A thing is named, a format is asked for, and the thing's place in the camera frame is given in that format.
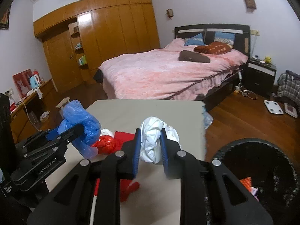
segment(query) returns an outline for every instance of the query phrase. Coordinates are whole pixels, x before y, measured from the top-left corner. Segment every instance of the pink blanket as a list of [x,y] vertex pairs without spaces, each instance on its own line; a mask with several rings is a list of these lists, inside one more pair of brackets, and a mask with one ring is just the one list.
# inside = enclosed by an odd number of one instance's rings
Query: pink blanket
[[194,100],[196,93],[188,92],[182,98],[179,95],[190,87],[197,90],[198,83],[211,77],[219,76],[217,81],[220,81],[248,59],[232,49],[224,55],[205,54],[211,60],[208,64],[178,61],[180,51],[194,50],[195,46],[184,46],[184,43],[183,39],[176,38],[164,49],[123,54],[105,61],[99,67],[107,81],[103,83],[105,92],[113,90],[113,98],[117,99]]

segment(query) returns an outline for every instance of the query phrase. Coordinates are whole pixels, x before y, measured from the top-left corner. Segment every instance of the metal bolt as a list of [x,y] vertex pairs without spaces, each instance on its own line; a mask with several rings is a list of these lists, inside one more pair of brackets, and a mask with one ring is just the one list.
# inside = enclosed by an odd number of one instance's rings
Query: metal bolt
[[177,155],[180,157],[185,157],[187,153],[185,151],[177,151]]
[[125,152],[124,152],[124,151],[116,151],[116,152],[115,152],[115,155],[116,155],[117,157],[122,157],[122,156],[125,155]]
[[214,166],[216,166],[216,167],[218,167],[218,166],[220,166],[221,165],[221,161],[220,160],[218,160],[218,159],[214,159],[214,160],[212,160],[212,162],[211,162]]
[[87,165],[89,165],[90,161],[88,159],[83,159],[80,161],[80,165],[83,167],[86,167]]

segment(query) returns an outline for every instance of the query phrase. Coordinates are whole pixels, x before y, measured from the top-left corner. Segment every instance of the plaid fabric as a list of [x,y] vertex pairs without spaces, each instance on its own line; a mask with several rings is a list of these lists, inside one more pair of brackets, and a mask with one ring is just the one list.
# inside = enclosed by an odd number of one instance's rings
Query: plaid fabric
[[294,80],[288,73],[282,73],[278,79],[277,97],[286,96],[299,106],[300,111],[300,80]]

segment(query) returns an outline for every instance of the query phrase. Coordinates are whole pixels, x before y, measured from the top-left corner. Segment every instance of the wooden wardrobe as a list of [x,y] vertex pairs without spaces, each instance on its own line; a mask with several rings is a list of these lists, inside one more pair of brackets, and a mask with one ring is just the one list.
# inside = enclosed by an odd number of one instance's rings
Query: wooden wardrobe
[[[74,22],[87,61],[84,74],[71,43],[68,25]],[[151,0],[78,1],[35,21],[34,33],[43,41],[59,92],[94,83],[98,67],[110,58],[160,48]]]

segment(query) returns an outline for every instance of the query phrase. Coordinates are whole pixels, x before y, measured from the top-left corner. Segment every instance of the framed picture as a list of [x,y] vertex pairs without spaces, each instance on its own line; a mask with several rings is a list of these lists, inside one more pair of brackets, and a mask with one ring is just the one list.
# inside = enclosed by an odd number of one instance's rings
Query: framed picture
[[27,70],[23,71],[22,74],[24,75],[24,77],[26,78],[26,80],[28,82],[29,89],[31,89],[30,78],[33,76],[31,69],[27,69]]
[[11,6],[6,10],[3,18],[0,20],[0,29],[8,29],[10,11],[11,11]]
[[28,82],[23,73],[18,73],[13,75],[13,81],[16,84],[16,87],[19,91],[21,97],[25,97],[27,92],[30,90]]

